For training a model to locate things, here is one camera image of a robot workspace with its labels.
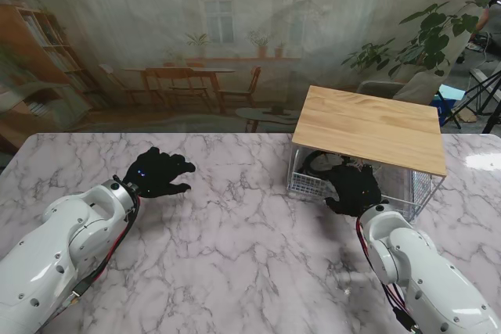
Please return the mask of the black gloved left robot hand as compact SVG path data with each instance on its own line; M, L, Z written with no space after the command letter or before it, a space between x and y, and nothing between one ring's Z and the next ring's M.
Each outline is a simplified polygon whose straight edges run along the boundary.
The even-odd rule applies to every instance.
M122 181L126 185L135 185L137 194L142 198L173 196L190 190L191 186L186 183L174 184L172 181L195 170L196 167L187 162L184 156L169 155L157 147L151 147L137 157Z

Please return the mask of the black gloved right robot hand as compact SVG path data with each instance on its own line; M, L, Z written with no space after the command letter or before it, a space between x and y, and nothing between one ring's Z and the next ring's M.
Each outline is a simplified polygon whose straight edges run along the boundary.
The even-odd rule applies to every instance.
M337 199L326 197L324 201L335 214L359 217L370 207L384 201L373 176L373 168L368 164L361 169L337 165L332 167L327 177L335 188Z

